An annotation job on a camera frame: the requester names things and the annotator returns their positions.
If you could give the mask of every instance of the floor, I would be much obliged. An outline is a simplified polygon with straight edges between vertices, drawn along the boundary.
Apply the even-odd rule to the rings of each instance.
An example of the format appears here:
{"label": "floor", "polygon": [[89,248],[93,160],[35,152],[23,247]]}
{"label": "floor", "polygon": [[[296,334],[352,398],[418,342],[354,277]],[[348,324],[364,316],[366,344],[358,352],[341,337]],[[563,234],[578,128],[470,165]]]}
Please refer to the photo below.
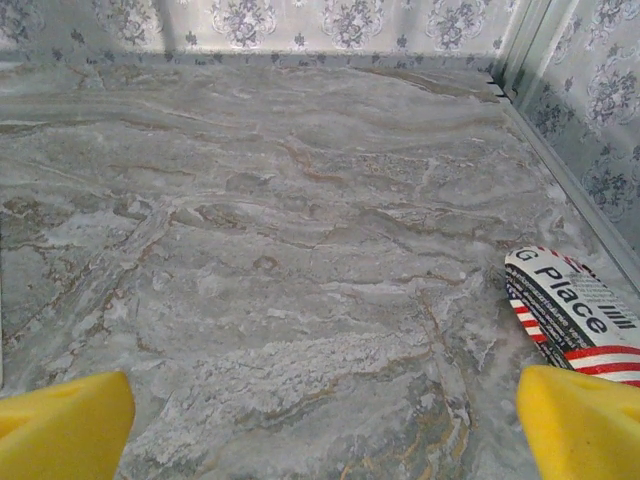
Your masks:
{"label": "floor", "polygon": [[628,287],[485,82],[5,68],[2,394],[126,371],[118,480],[536,478],[504,255]]}

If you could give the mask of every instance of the yellow plastic piece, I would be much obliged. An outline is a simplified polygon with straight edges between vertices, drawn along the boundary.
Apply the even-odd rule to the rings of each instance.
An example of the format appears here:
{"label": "yellow plastic piece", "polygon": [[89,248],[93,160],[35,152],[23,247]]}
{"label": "yellow plastic piece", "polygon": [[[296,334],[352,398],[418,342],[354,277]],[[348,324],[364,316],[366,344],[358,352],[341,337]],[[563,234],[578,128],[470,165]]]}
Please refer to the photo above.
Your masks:
{"label": "yellow plastic piece", "polygon": [[640,388],[532,366],[517,410],[544,480],[640,479]]}
{"label": "yellow plastic piece", "polygon": [[0,400],[0,479],[112,480],[134,414],[121,372]]}

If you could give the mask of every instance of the wall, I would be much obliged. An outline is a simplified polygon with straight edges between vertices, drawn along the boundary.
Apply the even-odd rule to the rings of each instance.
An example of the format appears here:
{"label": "wall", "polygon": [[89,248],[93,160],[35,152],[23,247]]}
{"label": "wall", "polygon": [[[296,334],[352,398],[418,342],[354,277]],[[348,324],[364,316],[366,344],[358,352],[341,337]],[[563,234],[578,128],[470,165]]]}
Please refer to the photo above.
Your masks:
{"label": "wall", "polygon": [[640,251],[640,2],[567,4],[522,109]]}
{"label": "wall", "polygon": [[519,3],[0,0],[0,60],[489,69]]}

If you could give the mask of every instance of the gray marble tile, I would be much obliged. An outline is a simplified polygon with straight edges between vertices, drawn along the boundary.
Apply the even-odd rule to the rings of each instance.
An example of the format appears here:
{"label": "gray marble tile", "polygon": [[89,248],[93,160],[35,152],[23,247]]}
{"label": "gray marble tile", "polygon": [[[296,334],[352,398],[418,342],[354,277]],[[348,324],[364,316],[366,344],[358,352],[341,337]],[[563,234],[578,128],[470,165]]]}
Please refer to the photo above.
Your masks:
{"label": "gray marble tile", "polygon": [[630,289],[472,74],[0,72],[3,395],[104,370],[124,479],[536,478],[503,258]]}

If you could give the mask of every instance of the red stripe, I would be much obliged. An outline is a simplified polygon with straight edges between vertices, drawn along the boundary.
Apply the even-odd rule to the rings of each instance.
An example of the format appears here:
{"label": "red stripe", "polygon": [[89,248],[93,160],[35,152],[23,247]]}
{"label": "red stripe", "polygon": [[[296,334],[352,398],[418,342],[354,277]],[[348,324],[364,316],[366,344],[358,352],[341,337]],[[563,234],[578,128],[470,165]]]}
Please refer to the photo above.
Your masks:
{"label": "red stripe", "polygon": [[596,355],[610,355],[613,353],[629,353],[640,355],[640,348],[627,347],[625,345],[604,345],[602,347],[583,348],[564,354],[567,360],[577,360],[578,358],[595,357]]}
{"label": "red stripe", "polygon": [[613,372],[640,372],[640,363],[620,362],[605,363],[604,365],[594,365],[592,367],[576,368],[576,372],[586,375],[595,375],[596,373],[613,373]]}

